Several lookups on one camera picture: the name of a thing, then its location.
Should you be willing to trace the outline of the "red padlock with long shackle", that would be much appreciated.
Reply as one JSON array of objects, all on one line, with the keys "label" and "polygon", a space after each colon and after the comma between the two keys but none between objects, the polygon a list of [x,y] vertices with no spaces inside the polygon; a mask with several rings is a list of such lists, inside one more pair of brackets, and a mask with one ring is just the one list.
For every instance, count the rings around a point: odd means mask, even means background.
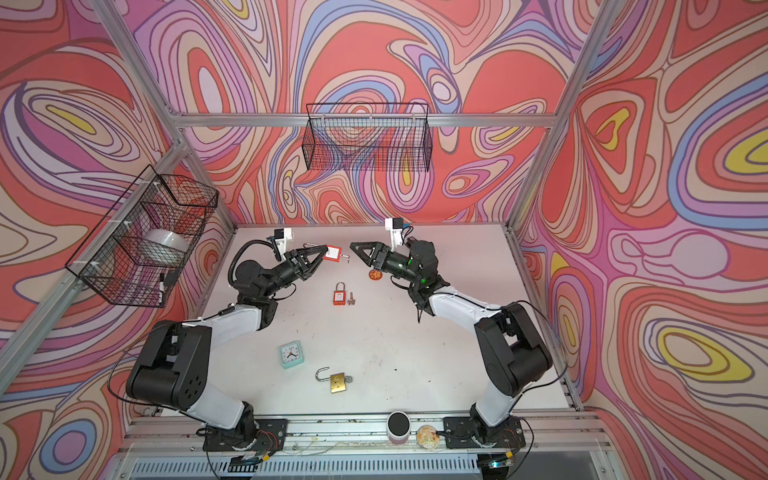
[{"label": "red padlock with long shackle", "polygon": [[328,261],[340,262],[342,259],[349,260],[349,256],[342,252],[341,247],[327,245],[327,251],[324,254],[324,259]]}]

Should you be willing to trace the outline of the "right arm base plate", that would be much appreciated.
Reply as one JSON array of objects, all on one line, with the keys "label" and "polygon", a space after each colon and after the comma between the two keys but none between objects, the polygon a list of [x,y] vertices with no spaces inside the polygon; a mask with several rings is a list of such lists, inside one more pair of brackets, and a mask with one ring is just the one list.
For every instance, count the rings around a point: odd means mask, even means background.
[{"label": "right arm base plate", "polygon": [[442,436],[448,449],[501,448],[517,451],[527,442],[521,419],[509,416],[499,425],[487,426],[480,418],[448,416],[443,418]]}]

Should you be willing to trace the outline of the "red small padlock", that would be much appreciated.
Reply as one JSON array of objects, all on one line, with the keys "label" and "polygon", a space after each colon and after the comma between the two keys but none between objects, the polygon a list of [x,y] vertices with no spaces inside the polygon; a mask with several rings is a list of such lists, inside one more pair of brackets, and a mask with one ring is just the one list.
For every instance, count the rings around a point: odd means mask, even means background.
[{"label": "red small padlock", "polygon": [[346,284],[344,282],[338,282],[335,285],[332,303],[334,306],[343,306],[347,303]]}]

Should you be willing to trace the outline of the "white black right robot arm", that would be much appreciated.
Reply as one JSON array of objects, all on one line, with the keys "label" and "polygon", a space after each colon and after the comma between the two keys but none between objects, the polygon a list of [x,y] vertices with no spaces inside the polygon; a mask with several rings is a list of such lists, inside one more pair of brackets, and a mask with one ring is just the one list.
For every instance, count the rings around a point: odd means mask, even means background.
[{"label": "white black right robot arm", "polygon": [[470,417],[484,428],[500,426],[524,388],[553,367],[535,322],[518,302],[482,302],[452,287],[439,274],[434,244],[409,239],[404,255],[382,242],[353,242],[350,249],[365,265],[408,282],[417,310],[450,320],[475,334],[489,383],[471,407]]}]

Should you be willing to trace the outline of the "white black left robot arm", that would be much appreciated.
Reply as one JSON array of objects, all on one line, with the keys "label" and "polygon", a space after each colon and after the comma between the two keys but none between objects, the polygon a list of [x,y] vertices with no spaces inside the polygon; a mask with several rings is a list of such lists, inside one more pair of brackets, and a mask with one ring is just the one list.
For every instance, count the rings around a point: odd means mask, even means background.
[{"label": "white black left robot arm", "polygon": [[317,245],[282,253],[267,240],[246,242],[227,272],[236,302],[202,320],[162,321],[154,327],[126,382],[127,396],[172,408],[220,430],[251,428],[250,405],[208,380],[211,353],[270,326],[278,308],[276,294],[309,279],[327,251],[326,245]]}]

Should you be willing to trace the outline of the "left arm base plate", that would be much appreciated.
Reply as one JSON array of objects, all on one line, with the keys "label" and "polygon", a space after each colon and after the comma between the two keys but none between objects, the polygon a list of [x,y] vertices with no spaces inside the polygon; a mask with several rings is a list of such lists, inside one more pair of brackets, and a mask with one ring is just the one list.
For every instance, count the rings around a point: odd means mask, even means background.
[{"label": "left arm base plate", "polygon": [[287,427],[286,419],[256,418],[230,430],[204,426],[196,435],[203,438],[206,452],[273,454],[284,448]]}]

